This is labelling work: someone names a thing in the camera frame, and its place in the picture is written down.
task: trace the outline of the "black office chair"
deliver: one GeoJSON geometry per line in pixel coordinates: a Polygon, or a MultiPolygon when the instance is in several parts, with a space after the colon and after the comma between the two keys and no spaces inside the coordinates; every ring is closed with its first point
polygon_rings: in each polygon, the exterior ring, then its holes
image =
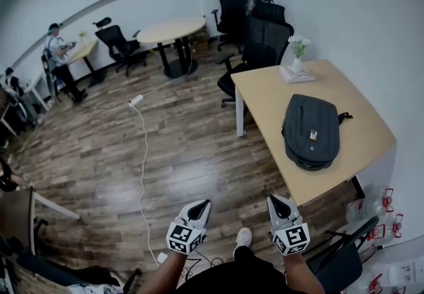
{"type": "Polygon", "coordinates": [[[227,67],[227,73],[218,80],[218,87],[231,98],[222,100],[222,108],[227,102],[235,101],[235,86],[231,74],[280,64],[289,44],[288,38],[293,33],[293,27],[285,21],[284,7],[271,3],[258,3],[254,6],[248,19],[243,63],[232,68],[230,58],[234,54],[224,54],[215,60],[216,64],[224,62],[227,67]]]}
{"type": "Polygon", "coordinates": [[[3,236],[0,236],[0,253],[4,256],[17,254],[16,262],[22,268],[61,286],[106,284],[122,287],[123,293],[127,294],[135,277],[141,274],[138,268],[135,269],[127,282],[122,284],[107,268],[91,266],[83,269],[72,269],[62,266],[41,256],[32,255],[27,249],[23,248],[21,242],[16,238],[5,239],[3,236]]]}
{"type": "Polygon", "coordinates": [[[377,224],[378,217],[373,217],[353,234],[327,230],[326,233],[333,236],[305,253],[307,254],[322,246],[334,236],[341,237],[340,240],[337,240],[334,244],[306,261],[309,269],[321,282],[326,293],[340,293],[360,277],[362,274],[362,262],[360,261],[358,249],[377,224]]]}
{"type": "MultiPolygon", "coordinates": [[[[129,69],[135,62],[140,62],[143,60],[144,56],[141,53],[137,53],[140,49],[140,44],[137,40],[127,41],[122,35],[121,29],[119,26],[104,26],[108,25],[111,22],[110,17],[105,17],[99,22],[94,22],[99,30],[95,33],[96,36],[109,47],[109,56],[114,59],[116,62],[122,63],[117,69],[116,72],[119,72],[120,68],[127,66],[125,71],[125,76],[129,76],[129,69]]],[[[132,37],[136,38],[139,31],[137,31],[132,37]]]]}
{"type": "Polygon", "coordinates": [[[218,9],[212,11],[215,16],[217,30],[225,34],[224,40],[218,45],[218,51],[224,44],[233,43],[241,54],[239,43],[244,42],[246,30],[247,0],[219,0],[221,3],[221,22],[218,23],[218,9]]]}

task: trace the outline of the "backpack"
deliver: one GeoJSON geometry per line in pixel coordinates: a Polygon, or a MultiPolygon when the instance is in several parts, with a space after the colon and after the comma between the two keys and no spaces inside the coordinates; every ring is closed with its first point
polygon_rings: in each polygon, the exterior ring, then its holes
{"type": "Polygon", "coordinates": [[[42,50],[41,62],[45,72],[51,72],[56,68],[56,62],[53,60],[53,55],[48,48],[53,38],[48,41],[47,46],[42,50]]]}
{"type": "Polygon", "coordinates": [[[304,170],[328,168],[339,153],[339,125],[352,118],[349,113],[338,115],[330,102],[294,94],[282,129],[288,158],[304,170]]]}

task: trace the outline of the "book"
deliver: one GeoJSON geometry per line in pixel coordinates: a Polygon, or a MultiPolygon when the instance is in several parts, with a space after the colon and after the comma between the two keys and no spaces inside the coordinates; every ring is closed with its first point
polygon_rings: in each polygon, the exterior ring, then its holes
{"type": "Polygon", "coordinates": [[[303,68],[299,73],[293,73],[289,66],[280,66],[278,71],[287,83],[315,81],[315,76],[306,68],[303,68]]]}

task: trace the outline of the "man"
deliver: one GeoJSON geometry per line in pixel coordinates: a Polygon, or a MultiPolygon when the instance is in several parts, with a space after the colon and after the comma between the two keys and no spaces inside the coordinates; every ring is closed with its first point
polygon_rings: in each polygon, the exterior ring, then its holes
{"type": "Polygon", "coordinates": [[[52,70],[52,74],[59,77],[68,88],[69,92],[74,96],[74,102],[79,103],[87,97],[85,90],[78,90],[76,83],[69,71],[68,56],[66,55],[73,47],[75,42],[64,43],[62,38],[59,37],[59,25],[53,23],[48,27],[48,36],[44,47],[51,53],[52,60],[56,67],[52,70]]]}
{"type": "Polygon", "coordinates": [[[257,258],[249,249],[252,232],[242,228],[234,250],[234,262],[209,268],[176,289],[187,256],[171,252],[165,262],[142,285],[138,294],[165,293],[267,293],[324,294],[300,254],[284,256],[286,277],[272,264],[257,258]]]}
{"type": "Polygon", "coordinates": [[[36,112],[34,105],[32,104],[31,98],[28,94],[25,94],[20,83],[19,79],[15,76],[12,76],[13,69],[6,69],[6,92],[15,98],[17,101],[21,102],[25,109],[28,121],[32,126],[35,126],[38,122],[38,113],[36,112]]]}

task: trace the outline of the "white vase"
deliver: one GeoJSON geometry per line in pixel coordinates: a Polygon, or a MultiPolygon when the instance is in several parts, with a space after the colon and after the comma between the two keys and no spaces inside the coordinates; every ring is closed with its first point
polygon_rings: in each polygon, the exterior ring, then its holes
{"type": "Polygon", "coordinates": [[[293,74],[298,74],[303,70],[302,61],[299,58],[295,58],[291,64],[290,70],[293,74]]]}

